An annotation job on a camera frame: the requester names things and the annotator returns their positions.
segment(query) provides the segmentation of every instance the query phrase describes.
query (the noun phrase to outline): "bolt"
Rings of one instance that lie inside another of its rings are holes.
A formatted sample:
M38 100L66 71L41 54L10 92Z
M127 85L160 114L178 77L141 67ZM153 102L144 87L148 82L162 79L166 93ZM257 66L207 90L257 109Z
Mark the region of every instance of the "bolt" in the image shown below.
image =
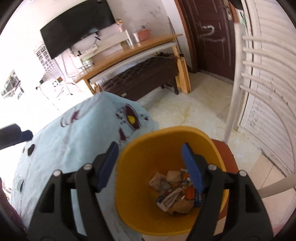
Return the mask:
M53 175L55 177L58 177L61 173L62 173L61 170L55 170L54 173L53 173Z
M91 170L91 169L92 169L92 164L90 164L90 163L85 164L85 165L83 166L83 169L86 170L86 171Z
M210 164L210 165L208 166L208 168L209 168L209 170L211 170L211 171L215 171L215 170L217 169L217 166L214 165L214 164Z
M240 170L239 171L239 174L242 176L242 177L245 177L247 175L247 172L245 170Z

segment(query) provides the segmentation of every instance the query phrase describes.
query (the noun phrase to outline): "door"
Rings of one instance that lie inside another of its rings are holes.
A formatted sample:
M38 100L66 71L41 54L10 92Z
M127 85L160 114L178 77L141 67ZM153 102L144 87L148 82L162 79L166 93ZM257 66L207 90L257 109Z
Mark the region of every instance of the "door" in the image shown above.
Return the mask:
M234 79L235 41L227 0L180 0L191 31L198 68Z

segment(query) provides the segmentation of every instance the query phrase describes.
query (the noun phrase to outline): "wooden table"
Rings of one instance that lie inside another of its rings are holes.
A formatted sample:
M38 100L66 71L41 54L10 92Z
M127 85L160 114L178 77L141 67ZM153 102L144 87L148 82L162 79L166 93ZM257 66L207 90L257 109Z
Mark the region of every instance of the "wooden table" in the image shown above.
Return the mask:
M176 46L176 37L178 36L181 36L181 34L163 35L131 46L126 46L122 50L116 51L95 62L93 66L81 72L74 82L78 83L79 81L83 80L88 86L89 90L95 94L95 90L90 83L91 78L103 73L108 69L113 68L118 64L124 64L127 62L127 60L132 61L137 56L138 58L142 55L144 57L145 53L149 53L149 50L157 49L159 46L165 46L168 43L174 43L170 46L173 48L174 55L177 58L179 69L179 75L176 76L177 84L178 87L181 88L182 92L188 94L191 91L191 86L186 61L183 57L180 57Z

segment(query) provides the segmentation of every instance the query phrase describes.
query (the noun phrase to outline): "dark brown tufted ottoman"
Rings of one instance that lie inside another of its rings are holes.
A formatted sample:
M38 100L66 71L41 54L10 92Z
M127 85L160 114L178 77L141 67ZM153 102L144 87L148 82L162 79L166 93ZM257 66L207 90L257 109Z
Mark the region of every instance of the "dark brown tufted ottoman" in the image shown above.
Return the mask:
M136 101L164 84L174 87L179 94L175 76L178 75L177 59L156 56L137 64L106 81L101 89Z

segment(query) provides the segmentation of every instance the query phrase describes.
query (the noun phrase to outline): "yellow bucket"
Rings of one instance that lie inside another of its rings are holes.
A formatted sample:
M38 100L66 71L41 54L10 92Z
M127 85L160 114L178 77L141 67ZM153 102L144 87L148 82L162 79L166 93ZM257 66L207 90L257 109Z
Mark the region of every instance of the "yellow bucket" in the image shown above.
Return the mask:
M199 208L193 208L189 214L165 213L156 205L159 193L149 186L156 172L166 175L170 170L185 168L181 147L186 142L194 153L226 171L216 146L201 130L177 126L140 136L123 150L117 165L116 207L126 225L153 236L190 232ZM224 190L220 210L228 194Z

